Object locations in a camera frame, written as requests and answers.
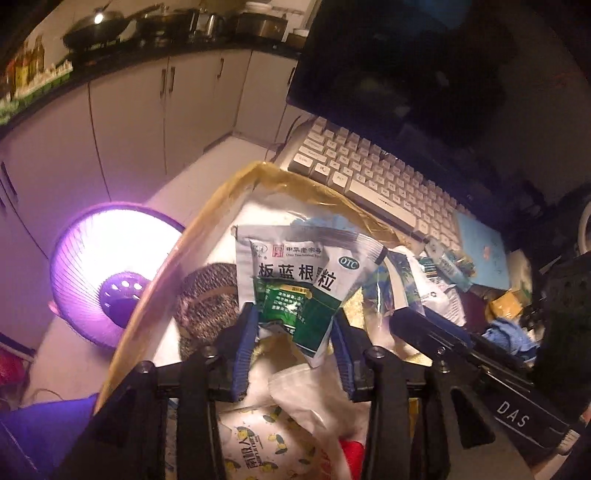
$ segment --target purple fan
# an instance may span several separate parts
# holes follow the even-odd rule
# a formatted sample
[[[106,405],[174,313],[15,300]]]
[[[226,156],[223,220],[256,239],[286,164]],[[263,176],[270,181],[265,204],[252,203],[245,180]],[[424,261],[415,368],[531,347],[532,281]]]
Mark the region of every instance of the purple fan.
[[[57,241],[51,288],[60,316],[84,338],[117,347],[135,305],[184,227],[133,203],[87,210]]]

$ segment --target red object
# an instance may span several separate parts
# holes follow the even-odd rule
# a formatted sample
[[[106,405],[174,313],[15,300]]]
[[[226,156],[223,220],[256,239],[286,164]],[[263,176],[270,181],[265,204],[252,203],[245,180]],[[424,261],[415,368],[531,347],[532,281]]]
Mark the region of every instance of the red object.
[[[359,480],[361,469],[363,468],[363,457],[365,456],[365,447],[359,442],[349,442],[348,440],[339,440],[340,447],[343,449],[351,478]]]
[[[22,360],[0,348],[0,387],[22,382],[25,379],[25,368]]]

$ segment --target blue cloth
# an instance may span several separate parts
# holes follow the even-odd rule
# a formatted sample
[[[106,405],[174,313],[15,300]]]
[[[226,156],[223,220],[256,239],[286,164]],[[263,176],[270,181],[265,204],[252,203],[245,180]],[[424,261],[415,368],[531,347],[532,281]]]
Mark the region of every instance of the blue cloth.
[[[96,399],[38,403],[0,414],[0,473],[8,472],[11,480],[49,478],[86,428]]]
[[[537,343],[510,320],[497,318],[482,336],[524,362],[535,358]]]

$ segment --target black countertop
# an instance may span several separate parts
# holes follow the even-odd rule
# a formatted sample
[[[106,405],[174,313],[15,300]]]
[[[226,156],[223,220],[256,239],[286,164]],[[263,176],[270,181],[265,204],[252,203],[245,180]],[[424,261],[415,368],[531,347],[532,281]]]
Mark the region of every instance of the black countertop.
[[[155,45],[137,40],[128,40],[115,46],[105,49],[104,55],[97,51],[94,60],[78,61],[72,57],[70,60],[74,70],[70,77],[63,83],[53,87],[47,93],[41,95],[23,110],[17,112],[6,125],[0,126],[0,140],[3,139],[15,126],[27,118],[33,116],[40,109],[51,103],[56,98],[61,97],[67,92],[78,88],[85,83],[95,80],[109,73],[126,69],[133,65],[144,63],[146,61],[158,60],[168,56],[182,55],[186,53],[198,53],[210,50],[256,50],[263,53],[270,53],[297,60],[300,52],[285,45],[284,43],[270,43],[268,41],[259,41],[256,39],[231,40],[221,38],[218,40],[196,40],[190,43],[170,42],[163,45]]]

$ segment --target white keyboard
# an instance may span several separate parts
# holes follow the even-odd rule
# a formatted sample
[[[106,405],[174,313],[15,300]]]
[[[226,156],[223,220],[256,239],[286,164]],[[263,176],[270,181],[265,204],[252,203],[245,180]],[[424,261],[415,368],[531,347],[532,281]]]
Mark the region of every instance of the white keyboard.
[[[328,185],[368,212],[452,250],[461,243],[454,213],[473,216],[420,172],[366,138],[317,118],[288,169]]]

